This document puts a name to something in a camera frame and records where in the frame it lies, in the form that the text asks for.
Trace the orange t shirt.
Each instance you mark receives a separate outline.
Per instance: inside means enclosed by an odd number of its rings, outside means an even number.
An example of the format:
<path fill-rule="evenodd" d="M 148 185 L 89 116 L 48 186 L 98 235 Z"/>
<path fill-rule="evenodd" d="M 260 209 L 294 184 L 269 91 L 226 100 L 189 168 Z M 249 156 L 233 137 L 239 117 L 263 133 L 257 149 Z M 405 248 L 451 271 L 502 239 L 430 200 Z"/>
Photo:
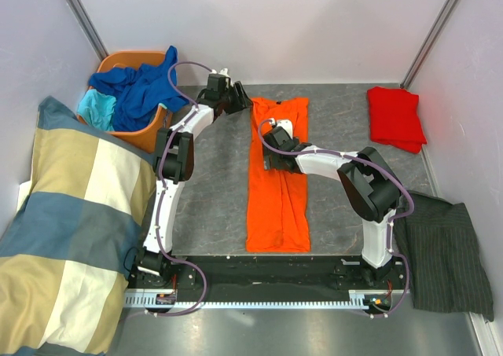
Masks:
<path fill-rule="evenodd" d="M 287 119 L 292 122 L 293 135 L 306 141 L 309 100 L 297 97 L 278 102 L 256 97 L 252 101 L 245 249 L 264 253 L 309 252 L 307 176 L 265 170 L 258 134 L 264 119 Z"/>

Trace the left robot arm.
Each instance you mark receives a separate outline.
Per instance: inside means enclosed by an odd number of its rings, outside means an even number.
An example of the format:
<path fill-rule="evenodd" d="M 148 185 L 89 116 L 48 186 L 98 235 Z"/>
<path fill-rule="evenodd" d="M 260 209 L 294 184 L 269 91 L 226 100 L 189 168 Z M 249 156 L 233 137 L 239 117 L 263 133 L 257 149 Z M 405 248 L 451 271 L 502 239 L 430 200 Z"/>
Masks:
<path fill-rule="evenodd" d="M 208 75 L 206 87 L 184 117 L 175 125 L 158 130 L 152 164 L 156 173 L 152 219 L 134 262 L 154 287 L 166 287 L 173 276 L 171 262 L 165 255 L 173 247 L 174 217 L 179 198 L 193 174 L 194 141 L 221 114 L 230 115 L 251 105 L 242 84 L 232 80 L 224 68 Z"/>

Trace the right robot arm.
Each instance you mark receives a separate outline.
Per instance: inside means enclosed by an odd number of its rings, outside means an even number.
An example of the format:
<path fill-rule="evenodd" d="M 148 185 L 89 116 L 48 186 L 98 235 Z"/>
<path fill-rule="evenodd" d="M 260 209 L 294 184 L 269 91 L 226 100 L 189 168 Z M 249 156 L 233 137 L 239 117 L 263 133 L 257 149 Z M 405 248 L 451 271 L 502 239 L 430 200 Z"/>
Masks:
<path fill-rule="evenodd" d="M 392 268 L 392 227 L 403 191 L 382 156 L 372 147 L 360 152 L 320 149 L 300 142 L 278 124 L 258 135 L 265 169 L 318 175 L 342 184 L 352 209 L 362 219 L 361 281 L 369 288 L 380 287 Z"/>

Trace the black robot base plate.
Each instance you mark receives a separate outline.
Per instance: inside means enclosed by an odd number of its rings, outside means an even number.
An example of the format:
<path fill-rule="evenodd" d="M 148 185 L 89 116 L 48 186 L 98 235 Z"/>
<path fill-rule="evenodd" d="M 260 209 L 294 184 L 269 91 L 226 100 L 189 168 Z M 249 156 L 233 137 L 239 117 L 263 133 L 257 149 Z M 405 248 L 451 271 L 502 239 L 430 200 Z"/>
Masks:
<path fill-rule="evenodd" d="M 368 284 L 360 256 L 192 256 L 169 265 L 169 280 L 138 271 L 128 289 L 172 289 L 202 302 L 211 299 L 346 299 L 349 291 L 387 293 L 405 287 L 402 262 L 392 259 L 384 279 Z"/>

